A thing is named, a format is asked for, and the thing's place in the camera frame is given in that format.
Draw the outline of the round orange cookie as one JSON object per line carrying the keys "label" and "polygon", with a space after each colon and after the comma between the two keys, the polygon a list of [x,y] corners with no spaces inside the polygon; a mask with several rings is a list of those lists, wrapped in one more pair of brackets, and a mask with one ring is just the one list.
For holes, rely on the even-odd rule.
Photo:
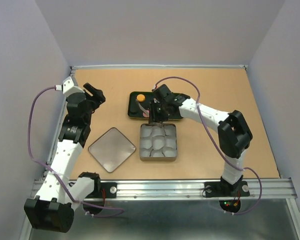
{"label": "round orange cookie", "polygon": [[144,101],[146,100],[146,97],[145,97],[145,95],[143,95],[143,94],[138,94],[138,95],[136,96],[136,100],[137,100],[138,102],[142,103],[142,102],[144,102]]}

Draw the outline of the black round cookie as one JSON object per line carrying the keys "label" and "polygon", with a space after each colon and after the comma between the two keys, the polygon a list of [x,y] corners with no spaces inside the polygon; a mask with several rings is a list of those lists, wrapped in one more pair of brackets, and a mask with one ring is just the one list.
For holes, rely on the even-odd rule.
{"label": "black round cookie", "polygon": [[138,113],[138,108],[137,107],[131,107],[129,109],[129,113],[132,114],[132,115],[135,115]]}

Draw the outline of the metal tongs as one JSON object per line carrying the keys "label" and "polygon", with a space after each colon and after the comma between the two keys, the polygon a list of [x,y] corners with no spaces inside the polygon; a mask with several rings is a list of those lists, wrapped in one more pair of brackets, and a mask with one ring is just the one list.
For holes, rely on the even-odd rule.
{"label": "metal tongs", "polygon": [[149,117],[148,117],[148,124],[151,125],[151,126],[157,126],[159,128],[162,128],[164,126],[163,122],[158,122],[158,121],[154,121],[152,119],[152,116],[151,116],[151,112],[150,110],[146,110],[140,102],[138,102],[137,100],[135,100],[136,104],[138,105],[139,109],[142,111],[142,112],[145,112],[145,111],[149,111]]}

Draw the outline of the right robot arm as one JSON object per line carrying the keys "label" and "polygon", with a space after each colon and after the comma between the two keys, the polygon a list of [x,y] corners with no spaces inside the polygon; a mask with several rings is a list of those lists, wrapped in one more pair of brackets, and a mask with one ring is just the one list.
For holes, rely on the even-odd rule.
{"label": "right robot arm", "polygon": [[183,93],[173,93],[166,84],[152,90],[154,100],[149,105],[149,122],[163,123],[171,115],[201,123],[210,140],[224,159],[220,178],[220,189],[225,195],[232,195],[243,179],[243,161],[253,134],[243,116],[234,110],[217,110]]}

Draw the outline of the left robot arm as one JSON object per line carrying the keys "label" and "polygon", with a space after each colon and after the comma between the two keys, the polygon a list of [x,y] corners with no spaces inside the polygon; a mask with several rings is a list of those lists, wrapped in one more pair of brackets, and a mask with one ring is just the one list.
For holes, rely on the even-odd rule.
{"label": "left robot arm", "polygon": [[66,97],[67,114],[61,125],[56,152],[51,165],[40,162],[48,170],[44,183],[34,198],[24,204],[26,216],[34,229],[66,233],[70,230],[75,210],[85,197],[101,193],[97,173],[83,172],[72,187],[70,175],[91,132],[92,115],[106,98],[100,89],[85,83],[83,88],[67,81],[55,86]]}

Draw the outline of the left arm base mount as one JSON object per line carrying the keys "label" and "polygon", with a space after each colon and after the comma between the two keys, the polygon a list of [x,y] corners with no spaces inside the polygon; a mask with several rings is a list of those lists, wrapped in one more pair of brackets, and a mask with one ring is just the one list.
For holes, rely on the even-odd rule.
{"label": "left arm base mount", "polygon": [[100,190],[94,190],[87,195],[87,199],[115,199],[117,197],[117,186],[116,182],[101,182]]}

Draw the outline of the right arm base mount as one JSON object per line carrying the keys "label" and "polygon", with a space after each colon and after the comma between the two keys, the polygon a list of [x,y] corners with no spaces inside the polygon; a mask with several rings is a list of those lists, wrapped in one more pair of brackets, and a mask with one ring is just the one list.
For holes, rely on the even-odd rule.
{"label": "right arm base mount", "polygon": [[249,197],[250,191],[248,183],[244,180],[239,180],[235,184],[230,184],[226,181],[209,181],[204,183],[204,195],[207,198],[226,198],[236,197]]}

